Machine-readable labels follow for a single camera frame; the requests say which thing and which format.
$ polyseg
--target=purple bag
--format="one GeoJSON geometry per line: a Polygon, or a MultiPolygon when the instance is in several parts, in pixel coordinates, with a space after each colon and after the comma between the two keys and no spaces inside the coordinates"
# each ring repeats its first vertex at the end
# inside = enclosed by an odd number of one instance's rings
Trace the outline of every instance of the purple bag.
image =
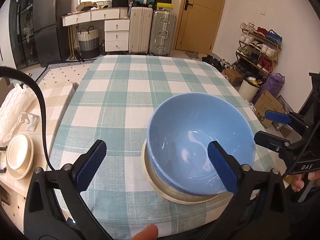
{"type": "Polygon", "coordinates": [[[260,91],[254,96],[254,98],[252,99],[252,103],[255,104],[265,90],[268,90],[273,97],[276,97],[280,93],[280,90],[282,89],[283,85],[284,76],[282,76],[279,73],[272,73],[268,77],[267,81],[260,89],[260,91]]]}

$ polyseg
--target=trash can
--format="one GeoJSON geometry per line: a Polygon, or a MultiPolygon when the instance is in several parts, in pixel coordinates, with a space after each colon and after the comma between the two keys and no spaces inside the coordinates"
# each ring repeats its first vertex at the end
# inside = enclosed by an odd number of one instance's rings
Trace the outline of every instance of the trash can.
{"type": "Polygon", "coordinates": [[[259,88],[259,85],[254,85],[249,80],[244,79],[239,89],[239,94],[241,95],[243,100],[247,100],[248,102],[250,102],[254,95],[258,92],[259,88]]]}
{"type": "Polygon", "coordinates": [[[80,32],[77,33],[77,35],[81,56],[84,59],[94,58],[100,55],[98,29],[95,29],[93,26],[90,26],[88,29],[82,28],[80,32]]]}

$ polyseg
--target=human hand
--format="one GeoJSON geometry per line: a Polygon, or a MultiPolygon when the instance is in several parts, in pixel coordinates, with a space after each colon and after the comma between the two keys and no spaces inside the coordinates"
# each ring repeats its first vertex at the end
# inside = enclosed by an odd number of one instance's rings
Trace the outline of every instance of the human hand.
{"type": "Polygon", "coordinates": [[[154,224],[148,225],[140,233],[137,233],[131,240],[156,240],[158,238],[158,228],[154,224]]]}
{"type": "MultiPolygon", "coordinates": [[[[320,171],[310,172],[308,174],[308,179],[320,179],[320,171]]],[[[304,182],[302,180],[302,174],[294,175],[291,180],[291,188],[299,192],[304,187],[304,182]]]]}

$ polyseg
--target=red shoe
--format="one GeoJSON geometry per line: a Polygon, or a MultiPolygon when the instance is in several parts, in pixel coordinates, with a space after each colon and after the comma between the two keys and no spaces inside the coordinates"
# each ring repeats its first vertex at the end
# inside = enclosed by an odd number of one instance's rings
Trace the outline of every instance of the red shoe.
{"type": "Polygon", "coordinates": [[[258,66],[259,68],[263,69],[264,65],[265,65],[264,58],[263,58],[263,57],[260,57],[257,66],[258,66]]]}
{"type": "Polygon", "coordinates": [[[272,62],[270,60],[264,59],[264,66],[263,66],[263,70],[267,73],[269,73],[272,69],[272,62]]]}
{"type": "Polygon", "coordinates": [[[258,29],[254,30],[253,32],[257,33],[257,34],[259,34],[259,35],[261,35],[263,37],[266,37],[266,35],[268,33],[268,31],[266,29],[260,28],[260,27],[258,27],[258,29]]]}

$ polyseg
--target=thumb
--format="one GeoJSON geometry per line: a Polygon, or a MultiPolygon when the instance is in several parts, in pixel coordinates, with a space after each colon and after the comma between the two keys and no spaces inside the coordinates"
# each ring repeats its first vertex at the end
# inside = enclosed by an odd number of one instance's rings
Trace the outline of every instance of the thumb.
{"type": "Polygon", "coordinates": [[[148,225],[140,233],[137,233],[131,240],[156,240],[158,238],[158,228],[154,224],[148,225]]]}
{"type": "Polygon", "coordinates": [[[320,179],[320,171],[310,172],[308,175],[309,180],[320,179]]]}

